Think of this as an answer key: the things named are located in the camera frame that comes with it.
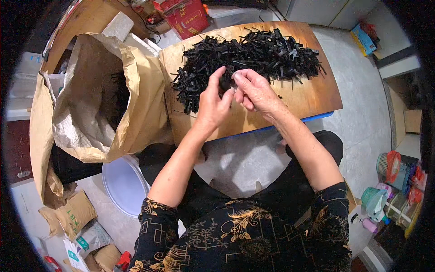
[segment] shirt sleeve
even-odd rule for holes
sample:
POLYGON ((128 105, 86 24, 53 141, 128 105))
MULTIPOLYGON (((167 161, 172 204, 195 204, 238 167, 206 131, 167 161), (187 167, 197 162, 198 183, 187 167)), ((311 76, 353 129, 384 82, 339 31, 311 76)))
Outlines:
POLYGON ((159 270, 163 259, 178 240, 177 209, 145 198, 139 222, 141 229, 134 245, 130 271, 159 270))
POLYGON ((316 270, 350 271, 349 200, 340 182, 316 194, 307 240, 316 270))

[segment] wooden table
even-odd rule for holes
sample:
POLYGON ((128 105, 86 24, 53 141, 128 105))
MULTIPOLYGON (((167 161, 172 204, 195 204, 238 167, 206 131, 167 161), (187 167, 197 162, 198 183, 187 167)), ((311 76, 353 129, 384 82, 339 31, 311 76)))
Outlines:
MULTIPOLYGON (((239 36, 245 36, 249 32, 245 28, 252 27, 271 31, 273 31, 274 28, 279 28, 283 36, 293 36, 296 41, 300 40, 299 42, 301 44, 306 44, 306 46, 312 49, 319 50, 318 59, 322 63, 327 75, 312 77, 310 80, 303 77, 303 84, 294 80, 293 90, 291 81, 275 80, 274 83, 271 84, 272 89, 275 93, 283 97, 284 103, 293 114, 302 119, 343 108, 334 74, 332 73, 319 41, 308 24, 288 21, 259 22, 226 27, 201 34, 201 36, 205 37, 205 35, 210 35, 219 37, 220 35, 226 40, 234 38, 239 40, 239 36)), ((183 46, 185 49, 192 48, 192 44, 201 40, 202 38, 200 36, 194 36, 163 49, 160 52, 160 60, 166 68, 167 73, 176 73, 179 67, 183 67, 181 63, 183 46)), ((171 80, 175 78, 175 75, 168 76, 171 80)), ((184 105, 177 101, 177 94, 178 92, 174 91, 170 86, 165 89, 166 106, 171 121, 174 140, 176 144, 179 144, 195 122, 196 114, 191 113, 190 115, 186 115, 183 113, 184 105)), ((271 126, 271 124, 259 113, 251 113, 243 106, 233 101, 230 116, 207 141, 267 126, 271 126)))
POLYGON ((86 32, 103 32, 120 11, 133 20, 132 33, 141 39, 150 37, 142 19, 130 6, 125 7, 118 0, 82 0, 74 6, 68 15, 65 15, 66 20, 63 24, 55 29, 57 33, 50 41, 51 50, 47 62, 43 62, 41 65, 41 71, 48 71, 49 74, 52 74, 74 36, 86 32))

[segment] green basket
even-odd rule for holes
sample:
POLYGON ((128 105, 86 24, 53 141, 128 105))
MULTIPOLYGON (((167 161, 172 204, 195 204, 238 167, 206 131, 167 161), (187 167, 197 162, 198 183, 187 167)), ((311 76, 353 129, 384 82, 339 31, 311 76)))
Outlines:
POLYGON ((381 153, 379 154, 378 161, 376 162, 376 171, 383 175, 384 177, 387 176, 387 153, 381 153))
POLYGON ((367 207, 368 201, 375 196, 380 189, 373 188, 373 187, 367 187, 367 189, 364 191, 361 197, 361 208, 365 209, 367 207))

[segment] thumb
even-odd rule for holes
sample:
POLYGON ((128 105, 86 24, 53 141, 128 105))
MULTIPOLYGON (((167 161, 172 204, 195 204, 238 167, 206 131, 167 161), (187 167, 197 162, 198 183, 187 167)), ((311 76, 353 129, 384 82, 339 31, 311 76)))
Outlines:
POLYGON ((220 104, 223 105, 224 108, 229 108, 235 93, 236 90, 234 88, 227 90, 222 96, 220 104))
POLYGON ((233 78, 235 83, 237 84, 237 87, 241 88, 247 94, 249 94, 250 90, 254 88, 249 79, 245 78, 241 73, 234 73, 233 78))

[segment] red gift box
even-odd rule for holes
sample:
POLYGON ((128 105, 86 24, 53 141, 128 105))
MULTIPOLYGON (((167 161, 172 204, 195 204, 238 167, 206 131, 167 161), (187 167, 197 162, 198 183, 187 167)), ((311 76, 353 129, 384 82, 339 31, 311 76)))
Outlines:
POLYGON ((183 40, 208 27, 200 0, 157 0, 153 4, 183 40))

